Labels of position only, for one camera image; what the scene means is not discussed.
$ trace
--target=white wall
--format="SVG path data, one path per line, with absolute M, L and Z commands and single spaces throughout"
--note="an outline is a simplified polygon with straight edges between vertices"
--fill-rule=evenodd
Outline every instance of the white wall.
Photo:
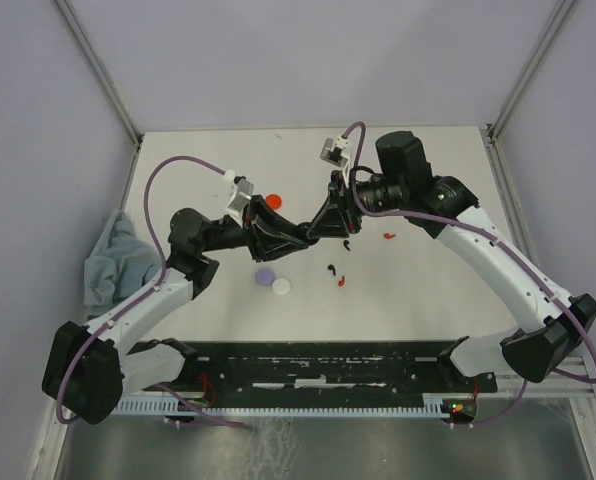
M 24 477 L 56 328 L 131 148 L 49 0 L 0 1 L 0 479 Z
M 140 130 L 492 122 L 555 0 L 73 0 Z
M 502 146 L 545 270 L 596 297 L 596 0 L 579 3 Z

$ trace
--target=gray cloth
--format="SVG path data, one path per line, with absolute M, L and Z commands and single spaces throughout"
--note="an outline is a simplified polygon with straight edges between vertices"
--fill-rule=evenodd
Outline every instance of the gray cloth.
M 155 250 L 136 239 L 136 231 L 122 210 L 114 210 L 85 260 L 85 305 L 90 318 L 108 312 L 130 297 L 160 270 Z

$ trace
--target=purple cable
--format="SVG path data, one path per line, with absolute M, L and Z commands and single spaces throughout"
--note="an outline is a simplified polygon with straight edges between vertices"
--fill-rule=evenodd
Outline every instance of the purple cable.
M 196 412 L 198 415 L 200 415 L 201 417 L 205 417 L 207 420 L 209 420 L 211 422 L 211 423 L 191 422 L 191 423 L 181 423 L 179 425 L 173 421 L 167 422 L 170 425 L 174 425 L 176 427 L 177 426 L 180 426 L 180 427 L 205 427 L 205 426 L 219 427 L 219 426 L 222 426 L 222 427 L 234 427 L 234 428 L 247 428 L 247 425 L 245 425 L 242 422 L 231 422 L 229 420 L 223 420 L 221 418 L 217 418 L 212 415 L 209 415 L 208 413 L 203 412 L 202 408 L 200 408 L 197 405 L 194 405 L 191 402 L 188 402 L 187 400 L 182 398 L 182 396 L 180 396 L 178 393 L 174 392 L 171 388 L 167 387 L 166 385 L 163 385 L 162 383 L 157 383 L 156 385 L 154 385 L 154 387 L 162 390 L 163 392 L 167 392 L 169 395 L 174 397 L 176 400 L 178 400 L 180 403 L 182 403 L 189 410 L 191 410 L 192 412 Z
M 156 178 L 156 175 L 158 174 L 158 172 L 160 172 L 164 167 L 166 167 L 170 163 L 177 162 L 179 160 L 194 162 L 199 165 L 202 165 L 203 167 L 208 168 L 209 170 L 219 173 L 220 175 L 225 174 L 225 171 L 223 169 L 218 168 L 215 165 L 212 165 L 211 163 L 205 162 L 204 160 L 200 160 L 199 158 L 189 157 L 187 155 L 178 155 L 175 157 L 168 158 L 167 160 L 162 162 L 160 165 L 158 165 L 154 169 L 153 172 L 151 172 L 151 175 L 149 176 L 149 179 L 147 180 L 147 185 L 145 186 L 145 193 L 143 196 L 143 209 L 145 211 L 145 221 L 147 222 L 147 230 L 149 230 L 149 235 L 151 236 L 151 240 L 154 242 L 154 245 L 156 246 L 156 250 L 158 252 L 158 257 L 160 258 L 160 273 L 158 275 L 158 278 L 156 279 L 154 287 L 159 286 L 160 284 L 162 284 L 162 282 L 165 281 L 165 277 L 167 276 L 167 265 L 166 265 L 166 259 L 165 259 L 165 252 L 163 251 L 162 246 L 158 242 L 158 237 L 156 236 L 156 232 L 154 231 L 154 227 L 151 223 L 151 216 L 149 215 L 149 192 L 151 191 L 151 184 L 153 183 L 154 178 Z M 142 302 L 145 298 L 147 298 L 153 292 L 155 292 L 155 290 L 152 287 L 149 290 L 146 290 L 142 295 L 140 295 L 139 297 L 137 297 L 136 299 L 134 299 L 133 301 L 131 301 L 127 305 L 125 305 L 114 316 L 112 316 L 108 322 L 101 325 L 98 328 L 98 330 L 96 330 L 85 341 L 85 343 L 83 343 L 82 346 L 78 349 L 78 351 L 76 352 L 74 357 L 71 359 L 71 362 L 69 363 L 69 366 L 67 367 L 67 370 L 65 371 L 65 375 L 63 376 L 62 382 L 60 382 L 60 387 L 58 388 L 58 395 L 56 395 L 56 418 L 58 419 L 59 423 L 67 425 L 67 424 L 75 422 L 79 418 L 78 416 L 74 416 L 72 418 L 65 418 L 65 416 L 63 415 L 63 411 L 62 411 L 63 410 L 63 402 L 65 399 L 65 391 L 67 390 L 67 385 L 69 384 L 69 380 L 71 379 L 71 376 L 73 375 L 74 370 L 76 369 L 76 366 L 78 365 L 78 362 L 85 355 L 85 353 L 87 352 L 89 347 L 98 339 L 98 337 L 100 337 L 100 335 L 102 335 L 105 331 L 110 329 L 112 324 L 115 324 L 125 313 L 127 313 L 129 310 L 131 310 L 137 304 Z M 204 415 L 209 418 L 213 418 L 210 415 L 207 415 L 207 414 L 204 414 Z M 226 422 L 226 423 L 223 422 L 223 423 L 221 423 L 221 425 L 227 424 L 227 423 L 237 423 L 237 422 Z
M 360 163 L 360 155 L 362 152 L 362 147 L 363 144 L 365 142 L 365 134 L 367 132 L 367 126 L 365 125 L 364 122 L 358 121 L 358 122 L 354 122 L 352 123 L 349 127 L 347 127 L 347 129 L 345 130 L 345 132 L 342 134 L 343 138 L 348 138 L 349 135 L 356 129 L 356 128 L 360 128 L 360 139 L 358 140 L 358 148 L 356 149 L 356 155 L 354 157 L 354 164 L 353 164 L 353 168 L 357 167 Z M 463 222 L 459 222 L 457 220 L 453 220 L 451 218 L 445 218 L 445 217 L 439 217 L 437 215 L 430 215 L 427 213 L 422 213 L 422 212 L 414 212 L 411 210 L 391 210 L 391 211 L 387 211 L 387 212 L 370 212 L 369 210 L 367 210 L 365 208 L 365 206 L 363 205 L 363 203 L 360 201 L 360 198 L 358 197 L 358 191 L 356 189 L 356 171 L 352 169 L 352 173 L 351 173 L 351 191 L 354 197 L 354 202 L 356 203 L 356 205 L 358 206 L 358 209 L 366 216 L 368 217 L 394 217 L 394 216 L 402 216 L 402 217 L 407 217 L 407 218 L 419 218 L 421 220 L 428 220 L 428 221 L 432 221 L 432 222 L 438 222 L 438 223 L 443 223 L 445 225 L 450 225 L 452 227 L 458 227 L 458 228 L 462 228 L 463 230 L 468 230 L 470 232 L 474 232 L 477 233 L 478 235 L 481 235 L 483 237 L 485 237 L 487 240 L 496 243 L 498 242 L 498 238 L 495 235 L 492 235 L 491 233 L 489 233 L 488 231 L 486 231 L 483 228 L 479 228 L 476 227 L 474 225 L 469 225 L 467 223 L 463 223 Z M 547 286 L 547 284 L 545 284 L 545 282 L 543 282 L 543 280 L 536 275 L 536 273 L 529 267 L 529 265 L 527 265 L 527 263 L 520 258 L 511 248 L 509 248 L 509 246 L 507 244 L 505 244 L 504 242 L 499 242 L 497 243 L 498 247 L 500 247 L 527 275 L 529 275 L 529 277 L 536 283 L 536 285 L 538 285 L 538 287 L 540 288 L 540 290 L 542 290 L 548 298 L 551 298 L 554 296 L 554 292 Z M 578 319 L 576 318 L 576 316 L 571 312 L 571 310 L 569 308 L 567 308 L 567 306 L 558 298 L 555 298 L 553 300 L 554 304 L 565 314 L 565 316 L 567 317 L 567 319 L 571 322 L 571 324 L 574 326 L 574 328 L 576 329 L 576 331 L 578 332 L 578 334 L 580 335 L 580 338 L 582 339 L 583 343 L 587 346 L 587 349 L 589 350 L 589 353 L 591 355 L 591 358 L 594 361 L 594 365 L 596 367 L 596 347 L 594 346 L 593 342 L 591 341 L 591 338 L 589 337 L 589 335 L 587 334 L 587 331 L 585 330 L 585 328 L 581 325 L 581 323 L 578 321 Z M 583 382 L 583 383 L 590 383 L 590 384 L 596 384 L 596 377 L 595 378 L 591 378 L 589 376 L 581 376 L 581 375 L 576 375 L 570 372 L 567 372 L 565 370 L 561 370 L 559 368 L 554 368 L 553 369 L 554 372 L 563 375 L 567 378 L 571 378 L 573 380 L 577 380 L 579 382 Z M 504 412 L 488 418 L 486 420 L 483 420 L 481 422 L 478 422 L 478 425 L 483 425 L 483 424 L 487 424 L 487 423 L 491 423 L 494 420 L 498 420 L 504 416 L 507 416 L 509 413 L 511 413 L 512 411 L 514 411 L 518 405 L 518 403 L 520 402 L 520 399 L 522 398 L 522 396 L 525 393 L 525 389 L 527 388 L 527 381 L 525 380 L 520 392 L 518 393 L 518 396 L 516 397 L 516 399 L 513 401 L 513 403 L 511 404 L 511 406 L 505 410 Z

